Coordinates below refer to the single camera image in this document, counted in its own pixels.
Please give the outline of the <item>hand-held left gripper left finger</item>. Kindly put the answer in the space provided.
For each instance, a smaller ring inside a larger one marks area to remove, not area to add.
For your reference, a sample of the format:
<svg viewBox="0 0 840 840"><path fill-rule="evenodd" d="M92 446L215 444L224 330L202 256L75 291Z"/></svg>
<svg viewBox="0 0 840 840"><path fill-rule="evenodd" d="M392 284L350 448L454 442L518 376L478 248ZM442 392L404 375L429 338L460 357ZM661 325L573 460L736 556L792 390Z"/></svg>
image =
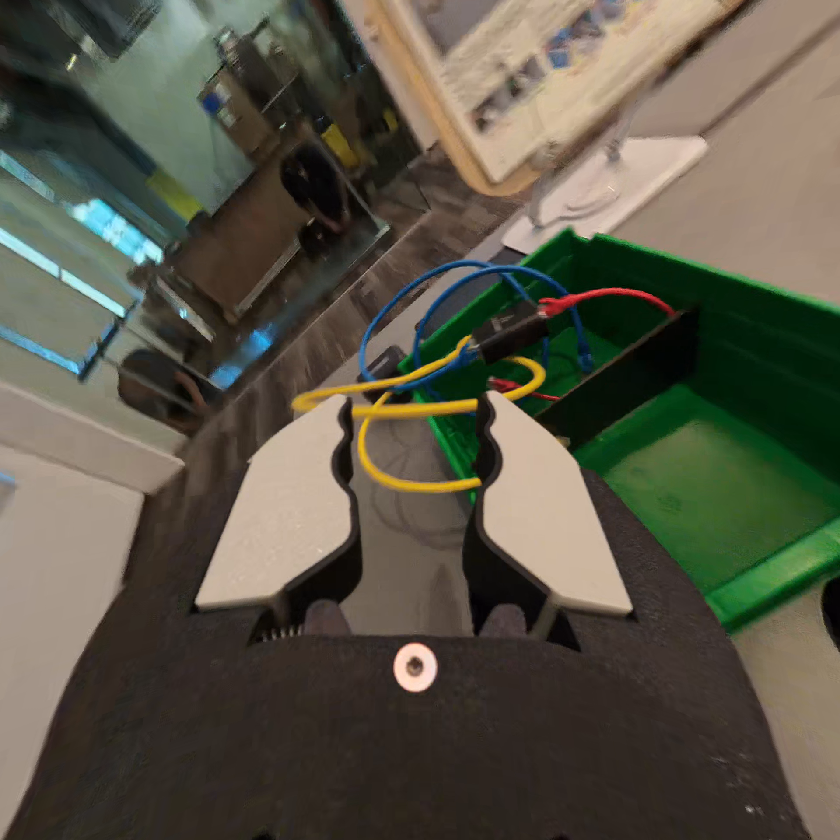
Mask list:
<svg viewBox="0 0 840 840"><path fill-rule="evenodd" d="M304 613L343 602L363 573L351 445L353 404L334 395L251 457L194 601L200 613Z"/></svg>

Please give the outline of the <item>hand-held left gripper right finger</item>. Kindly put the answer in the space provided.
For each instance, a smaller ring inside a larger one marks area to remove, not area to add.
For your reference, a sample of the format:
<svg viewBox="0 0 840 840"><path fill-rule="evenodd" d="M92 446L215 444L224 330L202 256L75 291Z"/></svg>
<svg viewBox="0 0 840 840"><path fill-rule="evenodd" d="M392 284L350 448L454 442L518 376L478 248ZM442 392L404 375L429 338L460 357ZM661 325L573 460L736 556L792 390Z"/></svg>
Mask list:
<svg viewBox="0 0 840 840"><path fill-rule="evenodd" d="M578 462L504 395L478 400L479 487L462 568L476 634L500 606L516 607L529 633L546 608L548 640L574 640L565 617L627 619L634 605Z"/></svg>

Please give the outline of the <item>green plastic bin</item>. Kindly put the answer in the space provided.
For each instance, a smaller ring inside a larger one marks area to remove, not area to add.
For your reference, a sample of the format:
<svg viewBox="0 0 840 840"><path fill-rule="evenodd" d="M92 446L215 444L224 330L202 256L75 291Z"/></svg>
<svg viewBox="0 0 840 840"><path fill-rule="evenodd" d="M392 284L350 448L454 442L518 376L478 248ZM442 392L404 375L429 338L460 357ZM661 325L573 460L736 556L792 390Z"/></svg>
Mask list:
<svg viewBox="0 0 840 840"><path fill-rule="evenodd" d="M744 276L567 230L508 269L529 298L636 289L700 309L694 375L572 450L735 631L838 574L838 306ZM582 303L597 371L665 323L630 297ZM548 379L584 380L571 315L552 321Z"/></svg>

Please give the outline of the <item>black ethernet splitter box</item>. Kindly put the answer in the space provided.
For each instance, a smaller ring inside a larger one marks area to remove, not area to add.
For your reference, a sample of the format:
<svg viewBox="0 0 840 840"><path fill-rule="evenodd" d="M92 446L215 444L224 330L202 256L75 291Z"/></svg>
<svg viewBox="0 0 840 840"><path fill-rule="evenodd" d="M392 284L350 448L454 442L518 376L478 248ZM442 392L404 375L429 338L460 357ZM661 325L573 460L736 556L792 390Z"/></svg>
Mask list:
<svg viewBox="0 0 840 840"><path fill-rule="evenodd" d="M544 312L520 301L483 322L470 334L471 345L486 364L495 364L549 336Z"/></svg>

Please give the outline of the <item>black bin divider plate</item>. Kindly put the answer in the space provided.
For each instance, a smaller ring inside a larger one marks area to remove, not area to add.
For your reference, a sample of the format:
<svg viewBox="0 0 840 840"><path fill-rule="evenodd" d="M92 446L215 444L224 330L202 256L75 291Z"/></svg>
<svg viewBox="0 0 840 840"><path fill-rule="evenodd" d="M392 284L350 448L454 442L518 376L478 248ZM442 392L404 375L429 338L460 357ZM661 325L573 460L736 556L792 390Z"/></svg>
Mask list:
<svg viewBox="0 0 840 840"><path fill-rule="evenodd" d="M567 448L588 445L697 370L700 309L678 311L536 416Z"/></svg>

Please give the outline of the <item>brown workbench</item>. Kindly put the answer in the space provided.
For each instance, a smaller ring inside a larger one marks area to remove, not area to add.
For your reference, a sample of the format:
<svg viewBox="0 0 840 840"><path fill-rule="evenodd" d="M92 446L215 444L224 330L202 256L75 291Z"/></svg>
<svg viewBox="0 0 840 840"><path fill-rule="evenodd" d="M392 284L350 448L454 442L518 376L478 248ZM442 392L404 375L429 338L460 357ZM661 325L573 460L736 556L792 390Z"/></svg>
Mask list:
<svg viewBox="0 0 840 840"><path fill-rule="evenodd" d="M325 141L305 122L276 147L214 213L197 213L164 252L153 283L211 319L239 322L297 257L337 255L339 275L388 231Z"/></svg>

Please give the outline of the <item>wooden clipboard with instruction sheet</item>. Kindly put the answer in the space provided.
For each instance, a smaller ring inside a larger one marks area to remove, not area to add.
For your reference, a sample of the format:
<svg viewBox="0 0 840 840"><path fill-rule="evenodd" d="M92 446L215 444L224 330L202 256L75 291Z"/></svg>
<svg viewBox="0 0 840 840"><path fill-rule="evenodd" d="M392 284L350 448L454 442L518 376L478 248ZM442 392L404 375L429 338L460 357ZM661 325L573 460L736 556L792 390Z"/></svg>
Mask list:
<svg viewBox="0 0 840 840"><path fill-rule="evenodd" d="M509 196L567 162L737 1L366 2L461 179Z"/></svg>

